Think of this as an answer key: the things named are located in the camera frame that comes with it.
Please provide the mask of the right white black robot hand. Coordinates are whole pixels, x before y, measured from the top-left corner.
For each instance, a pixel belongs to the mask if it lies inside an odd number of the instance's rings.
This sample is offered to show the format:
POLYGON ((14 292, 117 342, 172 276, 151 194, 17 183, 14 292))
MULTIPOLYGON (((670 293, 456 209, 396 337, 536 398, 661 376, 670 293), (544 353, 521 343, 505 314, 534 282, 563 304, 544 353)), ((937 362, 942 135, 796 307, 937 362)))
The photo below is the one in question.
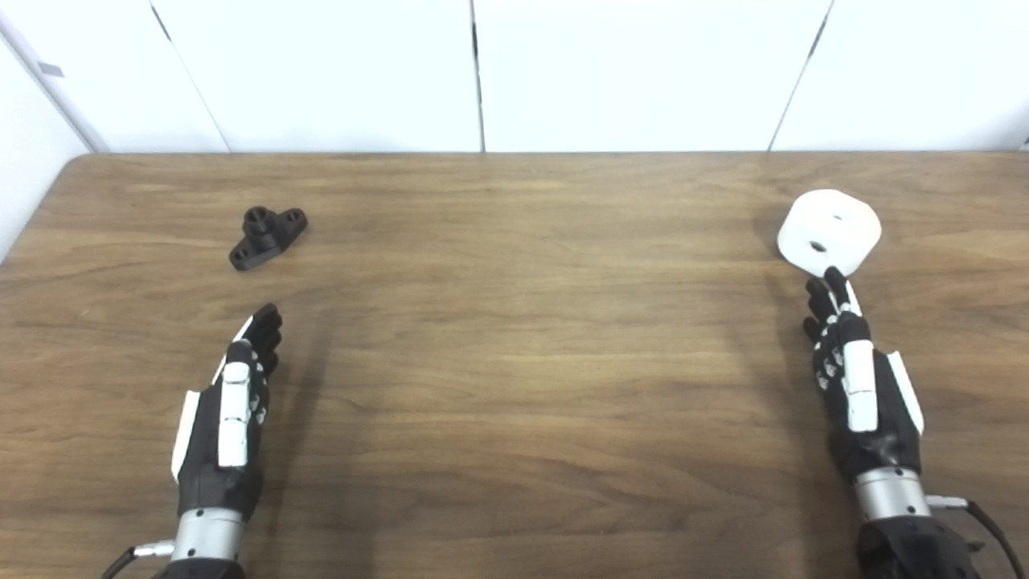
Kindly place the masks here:
POLYGON ((810 316, 802 329, 838 472, 851 481, 878 469, 921 474, 921 407, 896 359, 872 341, 849 279, 831 266, 810 278, 806 290, 810 316))

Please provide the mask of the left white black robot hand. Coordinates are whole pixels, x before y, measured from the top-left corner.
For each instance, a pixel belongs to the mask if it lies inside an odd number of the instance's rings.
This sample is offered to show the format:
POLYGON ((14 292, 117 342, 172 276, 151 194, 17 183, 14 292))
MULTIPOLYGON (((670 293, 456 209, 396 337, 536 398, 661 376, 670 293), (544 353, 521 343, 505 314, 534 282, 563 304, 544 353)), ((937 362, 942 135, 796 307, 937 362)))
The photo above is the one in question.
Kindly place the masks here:
POLYGON ((247 318, 210 384, 188 391, 170 458, 177 513, 227 509, 250 520, 264 490, 262 428, 278 367, 282 316, 268 303, 247 318))

